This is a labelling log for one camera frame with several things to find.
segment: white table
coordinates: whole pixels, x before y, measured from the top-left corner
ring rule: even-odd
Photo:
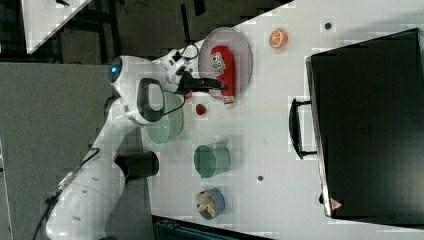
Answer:
[[[329,31],[327,22],[333,24]],[[227,111],[220,101],[196,93],[184,107],[184,130],[176,140],[155,145],[142,129],[144,149],[160,161],[159,174],[148,179],[152,214],[272,239],[423,239],[418,230],[325,217],[318,202],[318,161],[301,161],[288,133],[291,100],[309,95],[305,58],[417,26],[424,27],[423,1],[297,0],[234,27],[253,54],[251,82],[235,108]],[[284,50],[268,46],[278,27],[289,34]],[[194,112],[197,103],[207,104],[206,117]],[[312,117],[309,107],[303,110],[304,144],[312,150]],[[201,179],[193,164],[195,148],[222,138],[231,170]],[[193,196],[213,187],[223,193],[226,210],[208,221],[198,214]]]
[[[91,0],[21,0],[27,53],[32,54],[46,40],[83,9]]]

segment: cup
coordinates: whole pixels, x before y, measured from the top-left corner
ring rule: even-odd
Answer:
[[[230,166],[230,153],[225,143],[198,146],[194,152],[194,166],[202,178],[226,172]]]

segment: briefcase handle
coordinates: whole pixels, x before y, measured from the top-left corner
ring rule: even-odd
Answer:
[[[300,130],[299,112],[297,108],[300,106],[309,105],[309,104],[311,104],[311,101],[300,102],[300,101],[297,101],[295,98],[293,99],[292,105],[290,107],[290,115],[289,115],[290,138],[292,140],[294,150],[296,150],[296,153],[297,155],[299,155],[300,159],[303,159],[303,157],[307,155],[317,154],[316,151],[313,151],[313,152],[303,151],[303,147],[302,147],[302,133]]]

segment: black cable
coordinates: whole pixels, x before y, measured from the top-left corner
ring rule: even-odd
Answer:
[[[172,113],[172,112],[177,111],[178,109],[182,108],[182,107],[184,106],[184,104],[185,104],[185,97],[184,97],[184,101],[183,101],[183,103],[181,104],[181,106],[179,106],[179,107],[175,108],[174,110],[171,110],[171,111],[169,111],[169,112],[167,112],[167,113],[165,113],[165,114],[163,114],[163,115],[165,116],[165,115],[168,115],[168,114],[170,114],[170,113]]]
[[[199,54],[200,54],[200,51],[199,51],[199,48],[197,47],[197,45],[196,45],[196,44],[194,44],[194,43],[192,43],[192,44],[190,44],[190,45],[188,45],[188,46],[194,46],[194,47],[196,48],[196,56],[191,57],[191,58],[189,58],[189,57],[185,57],[185,59],[186,59],[187,61],[190,61],[190,60],[193,60],[193,59],[197,58],[197,57],[199,56]],[[183,54],[184,54],[184,52],[185,52],[185,50],[187,49],[187,47],[188,47],[188,46],[186,46],[186,47],[183,49],[183,52],[181,53],[181,55],[183,55]]]
[[[86,160],[82,161],[74,169],[74,173],[77,173],[85,163],[87,163],[88,161],[93,159],[93,157],[95,157],[100,152],[100,148],[90,148],[90,150],[95,150],[95,152],[90,157],[88,157]],[[58,188],[50,197],[48,197],[46,199],[45,203],[47,204],[47,209],[46,209],[46,211],[44,211],[43,216],[41,217],[40,221],[38,222],[34,236],[32,237],[33,240],[35,240],[37,238],[37,233],[38,233],[38,231],[40,231],[41,224],[43,223],[44,219],[47,219],[47,215],[49,214],[49,210],[56,204],[57,199],[59,198],[59,195],[61,193],[62,193],[62,190],[60,190]]]
[[[91,159],[93,159],[93,157],[95,157],[100,152],[100,148],[90,148],[90,150],[96,150],[96,152],[93,153],[86,160],[82,161],[81,164],[79,165],[80,167],[82,167],[82,165],[84,165],[85,163],[87,163],[88,161],[90,161]]]
[[[128,5],[125,3],[126,1],[124,1],[125,15],[128,15],[128,13],[129,13],[129,12],[128,12],[128,8],[127,8],[128,6],[131,6],[131,5],[137,5],[137,4],[141,4],[141,5],[143,5],[143,6],[147,6],[147,2],[146,2],[146,1],[147,1],[147,0],[145,0],[145,1],[144,1],[144,3],[143,3],[143,2],[135,2],[135,3],[130,3],[130,4],[128,4]]]
[[[44,211],[43,216],[41,216],[40,221],[38,222],[37,228],[35,229],[34,235],[32,236],[32,240],[37,239],[37,234],[40,231],[41,224],[43,224],[44,219],[47,218],[47,214],[49,213],[49,210],[52,208],[52,206],[53,206],[52,204],[49,205]]]

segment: blue bowl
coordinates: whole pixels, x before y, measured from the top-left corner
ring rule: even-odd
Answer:
[[[199,212],[200,215],[202,215],[202,217],[209,220],[209,219],[218,217],[224,211],[225,201],[224,201],[224,197],[222,196],[221,192],[216,188],[206,190],[206,191],[203,191],[203,192],[200,192],[200,193],[205,193],[205,192],[208,192],[212,196],[212,199],[214,200],[215,206],[216,206],[215,217],[212,217],[209,214],[208,210],[203,210],[203,211]]]

